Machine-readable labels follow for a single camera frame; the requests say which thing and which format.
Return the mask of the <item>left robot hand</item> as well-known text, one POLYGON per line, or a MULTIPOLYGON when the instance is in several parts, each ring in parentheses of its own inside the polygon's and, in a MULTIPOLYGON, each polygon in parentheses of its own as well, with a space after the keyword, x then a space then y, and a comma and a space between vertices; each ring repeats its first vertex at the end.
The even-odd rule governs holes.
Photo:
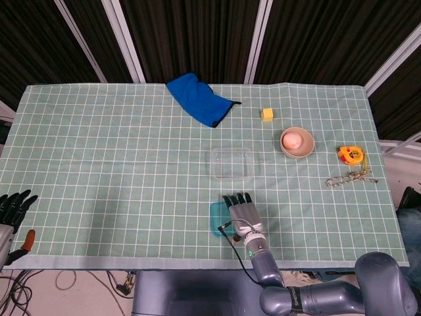
POLYGON ((0 196, 0 270, 28 254, 35 242, 36 232, 31 229, 28 231, 23 245, 19 249, 11 251, 15 234, 30 206, 38 198, 37 195, 30 197, 30 193, 31 190, 26 190, 10 196, 7 194, 0 196))

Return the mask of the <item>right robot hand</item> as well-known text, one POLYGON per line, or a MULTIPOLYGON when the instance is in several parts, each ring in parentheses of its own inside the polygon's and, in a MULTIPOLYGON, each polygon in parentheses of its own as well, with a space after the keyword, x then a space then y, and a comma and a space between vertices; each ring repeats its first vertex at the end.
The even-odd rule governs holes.
POLYGON ((231 196, 223 195, 222 198, 230 212, 235 230, 233 236, 235 242, 246 238, 250 233, 263 232, 262 220, 248 192, 231 196))

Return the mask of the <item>translucent blue square lid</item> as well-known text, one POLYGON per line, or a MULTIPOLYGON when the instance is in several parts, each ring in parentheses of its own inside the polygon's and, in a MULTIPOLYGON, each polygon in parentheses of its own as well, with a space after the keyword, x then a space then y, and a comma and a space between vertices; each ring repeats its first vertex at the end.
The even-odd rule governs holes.
POLYGON ((222 233, 218 230, 218 227, 230 220, 230 212, 223 201, 215 202, 210 205, 210 230, 215 237, 223 237, 222 233))

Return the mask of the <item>clear plastic container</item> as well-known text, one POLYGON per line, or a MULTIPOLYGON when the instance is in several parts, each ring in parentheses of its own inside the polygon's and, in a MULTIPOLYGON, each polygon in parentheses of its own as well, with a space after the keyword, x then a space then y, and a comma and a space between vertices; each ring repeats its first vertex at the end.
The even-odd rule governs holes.
POLYGON ((210 175, 216 180, 248 180, 255 174, 253 152, 246 147, 215 148, 210 153, 210 175))

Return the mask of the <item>grey robot torso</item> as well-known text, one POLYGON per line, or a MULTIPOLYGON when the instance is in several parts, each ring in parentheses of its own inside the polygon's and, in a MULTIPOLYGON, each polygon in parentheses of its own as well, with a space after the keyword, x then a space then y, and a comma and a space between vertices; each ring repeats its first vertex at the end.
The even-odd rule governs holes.
POLYGON ((140 270, 131 316, 267 316, 239 269, 140 270))

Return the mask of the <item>pink ball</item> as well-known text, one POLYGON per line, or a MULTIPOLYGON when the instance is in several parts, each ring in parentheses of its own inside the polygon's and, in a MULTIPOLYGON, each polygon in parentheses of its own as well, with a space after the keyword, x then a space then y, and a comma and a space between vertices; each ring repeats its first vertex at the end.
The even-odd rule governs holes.
POLYGON ((302 143, 302 136, 298 132, 286 132, 282 138, 282 144, 288 150, 298 149, 302 143))

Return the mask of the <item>beige bowl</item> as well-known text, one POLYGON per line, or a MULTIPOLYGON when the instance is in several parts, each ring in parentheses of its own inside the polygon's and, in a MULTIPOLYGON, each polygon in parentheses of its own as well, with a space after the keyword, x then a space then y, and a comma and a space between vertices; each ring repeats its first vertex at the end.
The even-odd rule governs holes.
POLYGON ((280 136, 280 145, 281 145, 282 151, 288 157, 300 159, 300 158, 304 158, 304 157, 306 157, 306 156, 308 156, 312 153, 312 151, 314 149, 314 138, 313 138, 313 136, 311 135, 310 132, 308 132, 307 130, 305 130, 303 128, 291 127, 291 128, 287 128, 286 130, 284 130, 282 132, 282 135, 280 136), (303 143, 302 143, 300 148, 295 149, 295 150, 288 150, 283 146, 282 138, 283 138, 283 136, 286 132, 298 132, 298 133, 300 133, 300 135, 302 136, 302 139, 303 139, 303 143))

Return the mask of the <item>green checked tablecloth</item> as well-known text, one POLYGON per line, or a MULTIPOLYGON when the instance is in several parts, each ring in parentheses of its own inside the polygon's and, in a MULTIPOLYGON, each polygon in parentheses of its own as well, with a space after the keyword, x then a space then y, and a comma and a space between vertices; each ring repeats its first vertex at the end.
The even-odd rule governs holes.
POLYGON ((163 84, 28 86, 0 155, 0 195, 31 190, 14 269, 233 269, 242 244, 211 232, 210 206, 248 192, 282 269, 349 268, 381 251, 408 265, 366 92, 361 86, 214 85, 241 102, 216 128, 191 118, 163 84), (260 112, 272 108, 274 119, 260 112), (299 127, 312 153, 288 157, 299 127), (368 172, 342 162, 361 147, 368 172), (248 180, 211 176, 211 151, 246 147, 248 180))

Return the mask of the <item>yellow tape measure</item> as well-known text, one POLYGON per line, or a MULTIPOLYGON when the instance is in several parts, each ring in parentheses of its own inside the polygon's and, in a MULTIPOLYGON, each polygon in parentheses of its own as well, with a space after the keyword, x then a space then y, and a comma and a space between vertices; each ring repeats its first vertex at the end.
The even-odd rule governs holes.
POLYGON ((364 150, 358 146, 342 146, 337 155, 347 165, 359 166, 362 174, 367 174, 368 164, 364 150))

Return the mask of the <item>blue cloth pouch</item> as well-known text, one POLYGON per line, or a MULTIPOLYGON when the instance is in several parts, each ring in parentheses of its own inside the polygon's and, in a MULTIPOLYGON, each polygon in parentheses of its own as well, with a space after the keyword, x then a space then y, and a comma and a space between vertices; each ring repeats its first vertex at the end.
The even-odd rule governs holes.
POLYGON ((167 82, 166 87, 185 112, 210 128, 216 128, 234 105, 241 105, 216 95, 193 72, 167 82))

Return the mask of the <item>black yellow plug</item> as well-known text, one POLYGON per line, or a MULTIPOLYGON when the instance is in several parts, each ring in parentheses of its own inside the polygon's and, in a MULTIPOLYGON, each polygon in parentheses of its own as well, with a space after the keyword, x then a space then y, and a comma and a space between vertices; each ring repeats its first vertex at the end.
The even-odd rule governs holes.
POLYGON ((122 294, 124 297, 129 298, 130 294, 134 288, 136 272, 128 271, 126 279, 122 284, 116 284, 116 290, 119 294, 122 294))

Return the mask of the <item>dark pleated curtain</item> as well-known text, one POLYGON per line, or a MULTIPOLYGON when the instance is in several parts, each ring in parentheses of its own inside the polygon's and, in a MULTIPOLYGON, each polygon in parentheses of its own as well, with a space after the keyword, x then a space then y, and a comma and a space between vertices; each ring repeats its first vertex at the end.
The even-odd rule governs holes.
MULTIPOLYGON (((107 82, 133 83, 101 0, 64 0, 107 82)), ((147 83, 243 83, 259 0, 120 0, 147 83)), ((365 86, 421 23, 421 0, 273 0, 254 84, 365 86)), ((0 0, 0 103, 100 82, 53 0, 0 0)), ((421 132, 421 46, 370 96, 378 136, 421 132)))

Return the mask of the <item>white metal frame post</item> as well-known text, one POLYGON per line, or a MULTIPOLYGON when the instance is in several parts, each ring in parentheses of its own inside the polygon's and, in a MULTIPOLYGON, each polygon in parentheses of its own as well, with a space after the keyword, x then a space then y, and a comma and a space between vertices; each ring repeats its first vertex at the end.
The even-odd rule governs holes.
POLYGON ((259 0, 259 7, 257 17, 255 20, 255 27, 253 37, 249 50, 249 57, 247 60, 247 67, 245 71, 244 84, 253 84, 257 65, 259 63, 260 51, 268 24, 268 19, 272 9, 273 0, 259 0))
POLYGON ((132 81, 136 84, 145 84, 146 79, 131 37, 128 23, 124 16, 120 0, 101 0, 107 14, 114 36, 121 50, 132 81))
POLYGON ((99 66, 98 62, 93 56, 91 49, 89 48, 85 38, 83 37, 76 21, 74 20, 70 11, 68 10, 66 3, 64 2, 64 0, 53 0, 53 1, 56 7, 58 8, 59 12, 61 13, 62 17, 64 18, 64 21, 70 28, 70 31, 72 32, 73 36, 75 37, 82 51, 84 52, 85 56, 87 57, 99 81, 101 83, 107 83, 107 79, 105 78, 105 75, 103 74, 103 71, 101 70, 101 67, 99 66))
POLYGON ((370 97, 420 46, 421 23, 396 48, 365 84, 364 87, 367 97, 370 97))

